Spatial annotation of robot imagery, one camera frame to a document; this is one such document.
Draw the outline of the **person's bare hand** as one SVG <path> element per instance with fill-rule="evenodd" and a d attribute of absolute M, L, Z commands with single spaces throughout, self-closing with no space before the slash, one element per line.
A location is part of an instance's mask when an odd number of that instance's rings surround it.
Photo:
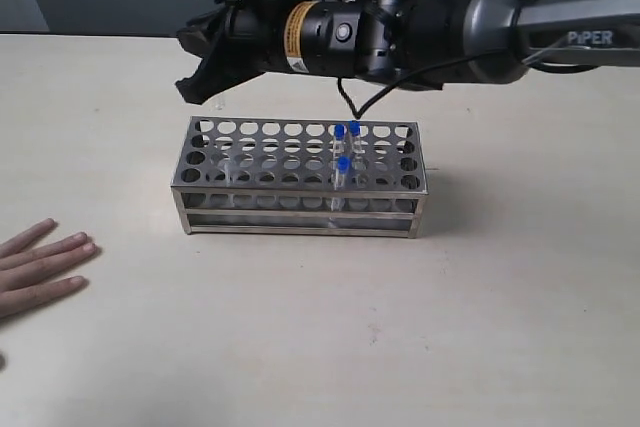
<path fill-rule="evenodd" d="M 98 259 L 102 246 L 83 230 L 47 243 L 58 226 L 46 217 L 1 242 L 2 331 L 89 287 L 78 270 Z"/>

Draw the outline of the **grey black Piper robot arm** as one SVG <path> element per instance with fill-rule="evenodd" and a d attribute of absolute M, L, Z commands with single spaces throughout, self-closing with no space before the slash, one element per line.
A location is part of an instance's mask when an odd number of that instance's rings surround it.
<path fill-rule="evenodd" d="M 639 63 L 639 0 L 257 0 L 181 30 L 200 60 L 176 84 L 201 104 L 265 73 L 357 79 L 384 92 L 509 84 L 530 70 Z"/>

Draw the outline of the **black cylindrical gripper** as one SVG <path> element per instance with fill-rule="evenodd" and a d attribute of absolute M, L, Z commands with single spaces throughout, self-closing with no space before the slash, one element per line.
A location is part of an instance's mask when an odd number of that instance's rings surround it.
<path fill-rule="evenodd" d="M 354 78 L 361 72 L 361 5 L 319 0 L 248 0 L 196 16 L 176 32 L 200 59 L 175 82 L 188 104 L 204 104 L 262 73 Z"/>

